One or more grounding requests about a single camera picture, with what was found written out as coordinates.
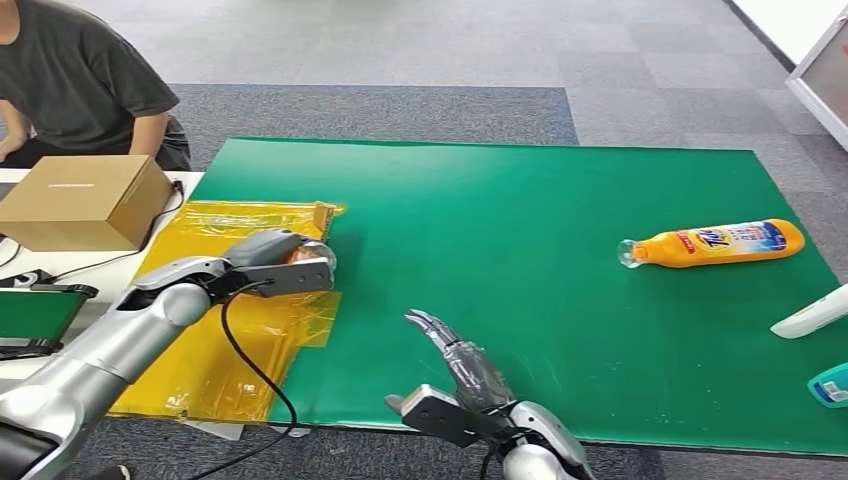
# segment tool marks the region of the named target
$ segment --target plastic bottle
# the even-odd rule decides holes
[[[837,288],[794,315],[775,323],[771,331],[783,338],[803,337],[845,315],[848,315],[848,285]]]
[[[804,247],[804,235],[786,220],[737,223],[663,232],[648,240],[623,240],[618,259],[628,268],[645,263],[683,268],[769,260]]]

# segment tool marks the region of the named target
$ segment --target green mat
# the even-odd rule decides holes
[[[484,346],[520,398],[593,441],[848,453],[848,409],[807,392],[848,360],[848,322],[789,341],[774,322],[835,288],[798,255],[628,270],[622,238],[798,219],[747,151],[233,139],[195,200],[338,202],[341,309],[285,388],[302,421],[396,425],[383,404],[451,390],[419,308]],[[277,404],[270,416],[285,422]]]
[[[58,340],[85,299],[81,293],[0,291],[0,338]]]

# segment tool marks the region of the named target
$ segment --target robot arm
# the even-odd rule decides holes
[[[507,480],[595,480],[580,442],[543,406],[516,400],[482,349],[425,312],[406,319],[439,348],[457,389],[450,395],[425,384],[406,398],[387,396],[405,425],[463,448],[487,442]]]
[[[263,297],[330,290],[335,257],[268,230],[222,257],[188,257],[138,277],[109,311],[32,376],[0,395],[0,480],[52,479],[127,386],[234,291]]]

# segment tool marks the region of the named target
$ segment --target black cable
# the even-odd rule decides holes
[[[8,259],[8,260],[6,260],[6,261],[5,261],[5,262],[3,262],[3,263],[0,263],[0,268],[3,268],[3,267],[5,267],[6,265],[8,265],[8,264],[10,264],[10,263],[14,262],[14,261],[15,261],[15,259],[16,259],[16,258],[18,258],[18,255],[20,255],[20,254],[21,254],[21,244],[19,243],[19,244],[18,244],[18,247],[17,247],[17,248],[15,248],[15,253],[13,253],[13,254],[12,254],[12,256],[11,256],[11,257],[9,257],[9,259]]]
[[[180,180],[175,181],[174,182],[174,189],[177,191],[177,193],[180,194],[180,203],[177,204],[176,207],[165,210],[164,212],[160,212],[155,217],[153,217],[153,220],[150,221],[150,227],[147,229],[147,233],[144,234],[144,239],[141,241],[141,245],[138,247],[138,250],[131,252],[131,253],[125,253],[123,255],[118,255],[117,257],[113,257],[113,258],[110,258],[108,260],[104,260],[102,262],[92,263],[91,265],[85,265],[83,267],[74,268],[72,270],[68,270],[67,272],[62,272],[58,275],[53,275],[52,277],[48,277],[44,281],[47,282],[47,283],[56,283],[56,281],[58,281],[59,279],[73,275],[77,272],[81,272],[83,270],[88,270],[89,268],[101,267],[103,265],[106,265],[107,263],[112,263],[115,260],[120,260],[122,258],[132,257],[133,255],[138,255],[139,253],[143,252],[147,248],[147,244],[150,243],[150,239],[153,238],[153,232],[156,230],[156,222],[160,218],[164,217],[165,215],[167,215],[169,213],[176,212],[185,203],[186,195],[185,195],[185,189],[183,188],[183,182],[181,182]]]
[[[480,480],[486,480],[486,475],[489,472],[489,462],[492,461],[492,457],[495,456],[495,451],[497,451],[498,446],[495,445],[495,442],[487,442],[489,444],[489,450],[486,452],[486,456],[483,457],[483,463],[480,464]]]
[[[278,397],[280,397],[280,400],[282,400],[283,403],[286,404],[286,408],[289,409],[289,415],[291,417],[291,422],[289,423],[289,426],[286,427],[286,429],[283,430],[283,432],[276,439],[274,439],[272,442],[268,443],[267,445],[264,445],[262,447],[255,449],[255,450],[251,450],[247,453],[239,455],[238,457],[236,457],[232,460],[229,460],[225,463],[222,463],[222,464],[218,465],[217,467],[213,467],[213,468],[210,468],[209,470],[206,470],[202,473],[199,473],[199,474],[189,478],[188,480],[199,480],[201,478],[208,477],[209,475],[212,475],[213,473],[216,473],[216,472],[220,472],[221,470],[223,470],[225,468],[229,468],[229,467],[241,462],[242,460],[245,460],[245,459],[250,458],[250,457],[252,457],[256,454],[264,452],[265,450],[273,447],[274,445],[279,443],[281,440],[286,438],[288,436],[289,432],[291,432],[292,429],[294,429],[297,426],[297,412],[295,412],[294,405],[292,405],[291,401],[289,400],[289,397],[287,397],[286,394],[283,393],[283,390],[280,387],[277,386],[276,382],[271,380],[271,377],[269,377],[265,372],[263,372],[262,369],[259,368],[259,366],[256,365],[256,363],[253,360],[251,360],[249,356],[247,356],[247,354],[244,352],[244,350],[238,344],[238,341],[236,340],[236,338],[233,336],[233,332],[232,332],[232,330],[230,330],[229,320],[227,319],[227,314],[229,313],[230,305],[233,303],[233,300],[235,300],[236,297],[238,297],[239,295],[241,295],[242,293],[244,293],[244,292],[246,292],[250,289],[256,288],[260,285],[266,285],[268,283],[273,283],[273,282],[271,280],[265,280],[265,281],[261,281],[261,282],[249,283],[249,284],[239,288],[238,290],[233,292],[232,295],[227,297],[227,300],[224,301],[224,305],[221,307],[221,328],[224,330],[224,335],[226,335],[227,340],[230,342],[230,345],[233,347],[233,350],[236,351],[238,356],[241,357],[241,359],[244,361],[244,363],[246,363],[247,366],[250,367],[250,369],[253,370],[253,372],[256,373],[256,375],[258,375],[259,378],[261,378],[262,381],[265,382],[265,384],[268,385],[268,387],[270,387],[271,390],[273,390],[274,393],[277,394]]]

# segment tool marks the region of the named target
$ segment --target person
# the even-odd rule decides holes
[[[150,155],[190,170],[179,99],[99,18],[53,0],[0,0],[0,167],[48,155]]]

